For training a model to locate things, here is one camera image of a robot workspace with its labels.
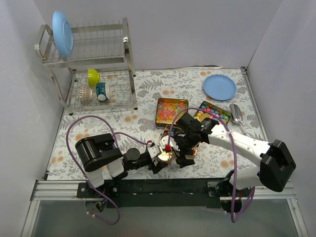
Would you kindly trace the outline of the gold round lid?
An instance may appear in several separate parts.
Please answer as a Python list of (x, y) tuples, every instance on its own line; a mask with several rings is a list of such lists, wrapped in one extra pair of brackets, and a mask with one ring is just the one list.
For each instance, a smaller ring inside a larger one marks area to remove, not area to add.
[(175, 153), (173, 151), (166, 152), (162, 151), (160, 155), (158, 155), (158, 160), (161, 162), (171, 162), (175, 158)]

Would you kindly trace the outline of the tin of star candies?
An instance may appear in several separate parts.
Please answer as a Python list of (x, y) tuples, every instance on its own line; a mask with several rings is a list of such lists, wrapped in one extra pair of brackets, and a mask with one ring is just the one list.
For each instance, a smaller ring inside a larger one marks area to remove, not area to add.
[(205, 118), (218, 120), (220, 118), (225, 124), (228, 124), (232, 115), (230, 112), (209, 102), (203, 101), (199, 107), (201, 111), (196, 111), (194, 118), (203, 121)]

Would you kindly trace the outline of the silver metal scoop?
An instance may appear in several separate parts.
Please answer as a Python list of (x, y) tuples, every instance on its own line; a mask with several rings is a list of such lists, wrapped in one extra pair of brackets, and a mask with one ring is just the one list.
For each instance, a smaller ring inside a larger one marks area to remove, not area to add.
[(237, 104), (230, 104), (230, 110), (233, 122), (240, 126), (243, 135), (246, 135), (246, 131), (242, 125), (243, 123), (243, 115), (242, 112)]

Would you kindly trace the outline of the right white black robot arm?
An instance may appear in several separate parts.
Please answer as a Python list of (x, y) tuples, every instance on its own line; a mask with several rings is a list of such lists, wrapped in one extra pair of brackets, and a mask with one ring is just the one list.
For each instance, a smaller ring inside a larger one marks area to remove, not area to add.
[(272, 143), (260, 141), (234, 131), (228, 131), (224, 124), (211, 118), (199, 121), (188, 113), (177, 121), (183, 130), (170, 139), (173, 149), (186, 155), (198, 143), (207, 143), (236, 152), (254, 163), (254, 167), (241, 171), (230, 171), (221, 187), (229, 196), (241, 190), (265, 186), (274, 192), (282, 192), (296, 169), (296, 163), (283, 141)]

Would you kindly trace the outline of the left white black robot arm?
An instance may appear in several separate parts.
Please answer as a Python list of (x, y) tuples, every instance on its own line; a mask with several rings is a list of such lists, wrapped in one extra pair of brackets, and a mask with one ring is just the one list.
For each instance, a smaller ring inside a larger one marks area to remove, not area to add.
[(123, 154), (109, 133), (83, 138), (76, 143), (75, 148), (90, 182), (88, 191), (96, 198), (101, 197), (105, 191), (102, 173), (104, 166), (113, 180), (121, 180), (128, 175), (128, 171), (141, 167), (146, 166), (153, 174), (157, 174), (168, 166), (167, 162), (158, 159), (162, 155), (160, 146), (150, 143), (144, 153), (130, 148)]

